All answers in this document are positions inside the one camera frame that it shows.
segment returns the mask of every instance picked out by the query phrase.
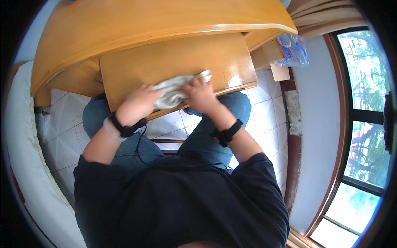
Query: desk top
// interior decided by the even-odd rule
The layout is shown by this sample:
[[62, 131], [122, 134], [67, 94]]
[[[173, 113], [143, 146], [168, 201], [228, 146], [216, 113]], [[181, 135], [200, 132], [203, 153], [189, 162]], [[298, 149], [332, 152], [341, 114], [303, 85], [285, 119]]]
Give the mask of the desk top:
[[213, 33], [296, 34], [279, 0], [62, 0], [37, 47], [31, 95], [61, 69], [132, 47]]
[[142, 84], [158, 84], [180, 75], [212, 71], [214, 91], [257, 81], [241, 33], [169, 40], [100, 57], [110, 111]]

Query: window glass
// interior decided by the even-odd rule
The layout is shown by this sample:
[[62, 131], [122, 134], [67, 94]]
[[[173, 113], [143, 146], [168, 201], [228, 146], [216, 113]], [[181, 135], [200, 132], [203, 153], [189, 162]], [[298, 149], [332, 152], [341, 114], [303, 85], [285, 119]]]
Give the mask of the window glass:
[[358, 236], [343, 228], [322, 219], [310, 238], [326, 248], [350, 248]]
[[383, 112], [390, 91], [387, 68], [371, 31], [338, 35], [349, 71], [353, 108]]
[[379, 200], [378, 196], [341, 183], [326, 216], [362, 233]]
[[390, 156], [385, 151], [383, 126], [354, 121], [345, 176], [384, 187]]

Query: window frame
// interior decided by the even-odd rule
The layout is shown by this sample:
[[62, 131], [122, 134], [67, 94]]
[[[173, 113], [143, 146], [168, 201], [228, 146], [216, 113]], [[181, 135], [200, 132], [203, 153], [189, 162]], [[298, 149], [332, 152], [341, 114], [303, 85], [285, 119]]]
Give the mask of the window frame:
[[[317, 218], [316, 221], [313, 223], [313, 225], [311, 227], [309, 227], [308, 232], [304, 235], [306, 238], [310, 239], [310, 241], [316, 243], [320, 247], [324, 247], [324, 246], [321, 245], [320, 243], [318, 243], [317, 241], [315, 241], [314, 239], [310, 238], [310, 236], [313, 234], [313, 232], [316, 230], [317, 226], [320, 224], [320, 221], [322, 221], [323, 219], [326, 219], [326, 220], [332, 222], [336, 226], [338, 226], [344, 230], [347, 230], [348, 232], [358, 235], [359, 238], [365, 234], [365, 230], [362, 233], [356, 232], [356, 231], [350, 229], [349, 227], [342, 225], [341, 223], [326, 216], [326, 213], [327, 213], [329, 207], [331, 206], [331, 203], [333, 202], [335, 195], [339, 189], [340, 183], [345, 183], [349, 186], [352, 186], [357, 189], [363, 190], [365, 192], [374, 194], [376, 196], [379, 196], [381, 199], [383, 198], [385, 191], [386, 191], [385, 188], [382, 188], [382, 187], [379, 187], [377, 185], [373, 185], [370, 183], [366, 183], [361, 180], [344, 175], [344, 172], [345, 172], [345, 169], [347, 166], [347, 161], [349, 159], [350, 149], [351, 149], [350, 144], [351, 144], [351, 138], [353, 135], [353, 133], [352, 133], [353, 121], [361, 121], [361, 122], [374, 123], [374, 124], [379, 124], [379, 125], [383, 125], [383, 121], [384, 121], [383, 112], [370, 111], [370, 110], [359, 110], [359, 109], [353, 108], [353, 94], [352, 94], [352, 88], [351, 88], [350, 75], [349, 75], [345, 55], [343, 53], [343, 49], [342, 49], [339, 39], [337, 37], [339, 34], [355, 32], [355, 31], [365, 31], [365, 30], [369, 30], [369, 28], [368, 27], [354, 27], [354, 28], [348, 28], [348, 29], [341, 29], [341, 30], [338, 30], [338, 31], [328, 34], [331, 39], [332, 46], [335, 50], [338, 64], [340, 66], [340, 70], [341, 70], [341, 74], [342, 74], [342, 84], [343, 84], [343, 88], [345, 91], [344, 98], [345, 98], [345, 105], [346, 105], [346, 109], [345, 109], [345, 111], [346, 111], [346, 119], [345, 119], [346, 133], [345, 133], [345, 139], [344, 139], [345, 147], [341, 154], [341, 160], [340, 160], [341, 163], [339, 164], [339, 168], [338, 168], [338, 172], [337, 172], [337, 175], [335, 178], [335, 182], [333, 184], [333, 188], [331, 189], [329, 197], [326, 200], [324, 207], [322, 208], [319, 216], [316, 217]], [[390, 175], [392, 172], [391, 164], [392, 163], [389, 162], [389, 169], [387, 171], [386, 185], [388, 185]], [[374, 216], [376, 214], [377, 214], [377, 210], [375, 210], [371, 220], [374, 219]]]

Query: curtain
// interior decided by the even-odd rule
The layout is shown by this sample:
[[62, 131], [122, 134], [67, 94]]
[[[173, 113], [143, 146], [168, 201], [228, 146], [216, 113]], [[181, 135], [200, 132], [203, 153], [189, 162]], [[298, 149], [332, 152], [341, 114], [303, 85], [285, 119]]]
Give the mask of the curtain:
[[366, 26], [350, 0], [291, 0], [287, 11], [299, 35], [307, 39], [340, 29]]

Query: black t-shirt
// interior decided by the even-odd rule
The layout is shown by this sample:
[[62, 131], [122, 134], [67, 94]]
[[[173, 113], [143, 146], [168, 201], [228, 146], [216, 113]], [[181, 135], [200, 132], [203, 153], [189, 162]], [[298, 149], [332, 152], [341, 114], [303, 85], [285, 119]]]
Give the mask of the black t-shirt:
[[88, 247], [285, 247], [288, 212], [264, 153], [229, 175], [213, 166], [154, 167], [127, 181], [122, 167], [74, 170], [77, 224]]

